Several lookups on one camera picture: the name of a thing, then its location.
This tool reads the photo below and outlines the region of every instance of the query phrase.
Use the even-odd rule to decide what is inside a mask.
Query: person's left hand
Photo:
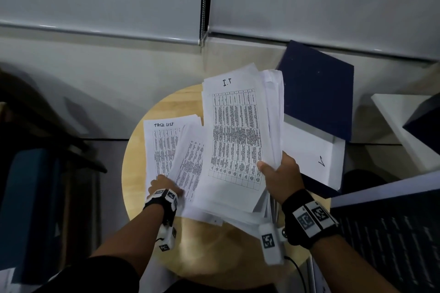
[[[151,181],[151,187],[148,188],[148,194],[152,195],[159,189],[173,190],[179,197],[184,194],[184,191],[165,175],[158,175],[157,179]]]

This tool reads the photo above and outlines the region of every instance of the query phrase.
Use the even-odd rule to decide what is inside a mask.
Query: open box
[[[283,151],[295,158],[307,190],[338,196],[351,139],[354,67],[290,41],[277,69],[284,79]]]

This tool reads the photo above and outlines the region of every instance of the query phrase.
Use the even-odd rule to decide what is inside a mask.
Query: stack of paper
[[[282,73],[259,72],[250,64],[205,79],[202,100],[205,126],[193,116],[159,122],[159,127],[151,126],[158,121],[146,121],[147,187],[155,175],[166,174],[185,190],[178,215],[211,223],[220,217],[257,236],[259,224],[276,220],[276,203],[256,163],[263,160],[274,168],[281,163]],[[157,128],[165,135],[162,142],[152,134]],[[156,153],[160,144],[165,153]],[[165,171],[162,162],[171,157]]]

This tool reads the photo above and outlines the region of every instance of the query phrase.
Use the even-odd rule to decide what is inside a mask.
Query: black cable
[[[306,290],[306,288],[305,288],[304,277],[302,276],[301,270],[300,270],[300,268],[298,267],[298,265],[297,265],[297,264],[295,263],[295,261],[294,261],[293,259],[291,259],[289,256],[284,256],[284,259],[291,261],[291,262],[295,265],[295,267],[296,267],[297,270],[298,270],[298,273],[300,274],[301,281],[303,282],[304,293],[307,293],[307,290]]]

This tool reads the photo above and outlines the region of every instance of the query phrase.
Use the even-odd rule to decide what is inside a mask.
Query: box lid
[[[351,140],[353,65],[290,41],[277,69],[284,79],[284,113]]]

